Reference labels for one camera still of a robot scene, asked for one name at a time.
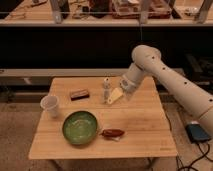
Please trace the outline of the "white gripper wrist block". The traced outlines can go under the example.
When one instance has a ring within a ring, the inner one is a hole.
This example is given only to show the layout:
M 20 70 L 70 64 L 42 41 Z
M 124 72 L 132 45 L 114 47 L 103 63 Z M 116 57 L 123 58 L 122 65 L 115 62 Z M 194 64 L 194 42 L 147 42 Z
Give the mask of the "white gripper wrist block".
M 126 93 L 133 93 L 135 91 L 135 84 L 132 83 L 128 78 L 123 76 L 120 80 L 120 87 Z M 122 89 L 117 87 L 109 95 L 107 99 L 108 104 L 113 104 L 116 100 L 123 96 Z

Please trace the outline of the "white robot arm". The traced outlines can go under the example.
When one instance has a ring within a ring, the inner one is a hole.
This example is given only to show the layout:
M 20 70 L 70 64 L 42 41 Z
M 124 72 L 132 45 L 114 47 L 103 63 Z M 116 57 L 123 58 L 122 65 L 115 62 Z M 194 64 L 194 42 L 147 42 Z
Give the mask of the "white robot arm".
M 122 75 L 119 86 L 110 93 L 108 104 L 114 103 L 124 94 L 134 93 L 144 78 L 150 75 L 194 116 L 210 136 L 213 136 L 213 95 L 164 64 L 157 48 L 138 45 L 131 56 L 133 62 Z

